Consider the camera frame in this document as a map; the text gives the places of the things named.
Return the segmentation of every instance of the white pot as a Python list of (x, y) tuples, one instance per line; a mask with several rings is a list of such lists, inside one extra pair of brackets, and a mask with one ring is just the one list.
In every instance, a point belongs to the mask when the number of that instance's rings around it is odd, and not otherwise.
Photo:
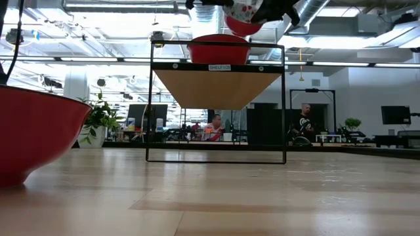
[(89, 132), (90, 128), (83, 128), (80, 132), (79, 137), (77, 138), (77, 142), (79, 142), (80, 148), (101, 148), (105, 141), (105, 127), (98, 127), (93, 128), (96, 132), (96, 138), (89, 135), (89, 140), (91, 141), (91, 144), (89, 144), (87, 141), (80, 142), (83, 138), (86, 138), (87, 135), (83, 135)]

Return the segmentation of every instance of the black metal frame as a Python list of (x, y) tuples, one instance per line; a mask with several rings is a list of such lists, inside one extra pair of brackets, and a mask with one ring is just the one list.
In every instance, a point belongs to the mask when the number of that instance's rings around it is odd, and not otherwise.
[[(170, 69), (170, 70), (189, 70), (189, 71), (209, 71), (209, 64), (193, 64), (181, 62), (154, 62), (154, 47), (155, 45), (213, 45), (213, 46), (231, 46), (231, 47), (257, 47), (257, 48), (276, 48), (282, 51), (282, 64), (280, 66), (267, 65), (230, 65), (230, 72), (253, 72), (253, 73), (281, 73), (282, 75), (282, 162), (259, 162), (259, 161), (170, 161), (170, 160), (149, 160), (150, 149), (150, 112), (152, 106), (152, 85), (153, 85), (153, 70), (154, 69)], [(149, 76), (149, 93), (148, 93), (148, 107), (147, 107), (147, 131), (146, 131), (146, 161), (157, 163), (225, 163), (225, 164), (277, 164), (284, 165), (287, 162), (287, 140), (285, 131), (285, 109), (286, 109), (286, 91), (285, 91), (285, 49), (283, 45), (265, 44), (265, 43), (227, 43), (227, 42), (205, 42), (205, 41), (152, 41), (150, 49), (150, 76)], [(231, 150), (243, 150), (241, 145), (232, 145)]]
[(316, 89), (316, 88), (309, 88), (309, 89), (291, 89), (289, 91), (289, 116), (290, 116), (290, 122), (293, 120), (293, 107), (292, 107), (292, 95), (293, 92), (330, 92), (333, 94), (333, 116), (334, 116), (334, 132), (337, 132), (337, 112), (335, 110), (335, 90), (331, 89)]

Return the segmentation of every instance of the potted plant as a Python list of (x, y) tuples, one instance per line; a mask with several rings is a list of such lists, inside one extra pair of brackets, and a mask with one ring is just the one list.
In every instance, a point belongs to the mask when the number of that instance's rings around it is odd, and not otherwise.
[(92, 107), (92, 112), (86, 118), (79, 138), (80, 148), (101, 148), (105, 141), (106, 128), (116, 132), (119, 128), (118, 109), (111, 109), (107, 102), (102, 99), (102, 91), (98, 94), (98, 100), (91, 101), (79, 98), (82, 102)]
[(357, 129), (361, 124), (362, 124), (361, 120), (356, 119), (356, 118), (348, 118), (345, 121), (345, 125), (351, 131), (354, 131), (355, 129)]

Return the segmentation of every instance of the shelf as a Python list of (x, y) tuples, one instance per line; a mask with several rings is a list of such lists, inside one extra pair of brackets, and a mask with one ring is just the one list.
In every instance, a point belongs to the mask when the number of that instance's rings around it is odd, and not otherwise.
[(283, 72), (281, 66), (154, 62), (152, 70), (182, 108), (241, 110)]

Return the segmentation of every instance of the pillar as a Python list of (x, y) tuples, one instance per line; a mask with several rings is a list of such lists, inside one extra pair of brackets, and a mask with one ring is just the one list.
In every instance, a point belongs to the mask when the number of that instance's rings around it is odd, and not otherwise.
[(84, 66), (68, 66), (64, 81), (64, 96), (74, 100), (89, 99), (89, 79), (87, 68)]

